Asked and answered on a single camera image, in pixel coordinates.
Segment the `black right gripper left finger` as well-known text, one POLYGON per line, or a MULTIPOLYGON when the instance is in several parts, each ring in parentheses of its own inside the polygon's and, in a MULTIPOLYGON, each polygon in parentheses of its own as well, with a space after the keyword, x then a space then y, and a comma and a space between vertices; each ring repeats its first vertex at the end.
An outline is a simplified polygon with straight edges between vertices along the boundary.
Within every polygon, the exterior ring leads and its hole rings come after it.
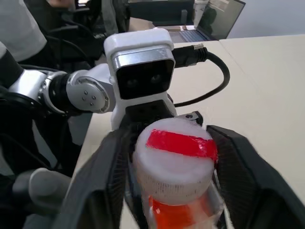
POLYGON ((53 229, 120 229, 132 131, 114 130, 74 177, 53 229))

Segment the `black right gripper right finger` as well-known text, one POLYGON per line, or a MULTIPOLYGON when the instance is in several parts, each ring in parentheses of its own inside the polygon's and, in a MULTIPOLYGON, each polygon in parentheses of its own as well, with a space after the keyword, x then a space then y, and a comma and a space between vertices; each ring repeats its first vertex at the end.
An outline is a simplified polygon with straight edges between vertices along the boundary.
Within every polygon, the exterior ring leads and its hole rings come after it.
POLYGON ((217 146, 219 192, 234 229, 305 229, 305 205, 246 137, 215 125, 207 132, 217 146))

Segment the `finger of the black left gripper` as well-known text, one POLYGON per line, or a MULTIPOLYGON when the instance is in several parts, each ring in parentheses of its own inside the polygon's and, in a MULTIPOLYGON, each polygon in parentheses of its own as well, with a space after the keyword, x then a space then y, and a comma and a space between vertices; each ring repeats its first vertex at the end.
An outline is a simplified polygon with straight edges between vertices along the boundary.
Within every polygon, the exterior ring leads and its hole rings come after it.
POLYGON ((120 128, 127 129, 130 134, 138 136, 143 130, 143 124, 139 120, 134 120, 130 116, 124 116, 120 128))
POLYGON ((191 113, 178 115, 176 116, 176 118, 181 118, 183 120, 196 123, 197 125, 203 125, 203 116, 200 114, 199 111, 193 111, 191 113))

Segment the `clear bottle with orange drink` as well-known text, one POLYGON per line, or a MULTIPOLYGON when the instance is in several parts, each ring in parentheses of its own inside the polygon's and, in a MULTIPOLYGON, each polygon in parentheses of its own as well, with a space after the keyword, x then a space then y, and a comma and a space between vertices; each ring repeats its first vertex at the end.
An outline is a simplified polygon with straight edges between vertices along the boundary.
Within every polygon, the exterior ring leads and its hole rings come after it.
POLYGON ((213 183, 198 199, 186 205, 166 205, 146 196, 143 212, 148 229, 217 229, 224 202, 213 183))

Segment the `grey robot body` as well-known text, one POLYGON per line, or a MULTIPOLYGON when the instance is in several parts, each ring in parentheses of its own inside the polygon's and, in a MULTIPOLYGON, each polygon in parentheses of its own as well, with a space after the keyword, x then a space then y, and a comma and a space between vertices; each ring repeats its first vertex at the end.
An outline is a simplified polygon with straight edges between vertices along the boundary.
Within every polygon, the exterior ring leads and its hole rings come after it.
POLYGON ((12 194, 18 204, 39 215, 59 212, 71 178, 56 171, 38 168, 17 176, 12 194))

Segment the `dark open laptop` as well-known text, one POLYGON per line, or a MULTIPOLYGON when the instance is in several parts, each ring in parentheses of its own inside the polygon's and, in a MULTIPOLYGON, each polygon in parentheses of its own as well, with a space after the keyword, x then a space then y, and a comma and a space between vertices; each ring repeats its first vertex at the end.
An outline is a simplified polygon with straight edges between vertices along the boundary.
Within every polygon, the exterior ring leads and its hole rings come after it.
POLYGON ((184 42, 226 39, 245 7, 241 0, 194 0, 193 30, 183 30, 184 42))

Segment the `person in white shirt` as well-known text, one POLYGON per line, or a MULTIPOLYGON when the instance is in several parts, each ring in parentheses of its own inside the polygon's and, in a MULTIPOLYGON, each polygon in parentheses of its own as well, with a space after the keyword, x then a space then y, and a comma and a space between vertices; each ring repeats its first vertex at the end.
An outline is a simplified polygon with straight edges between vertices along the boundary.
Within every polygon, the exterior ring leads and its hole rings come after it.
POLYGON ((56 65, 53 51, 24 0, 0 0, 0 42, 19 63, 56 65))

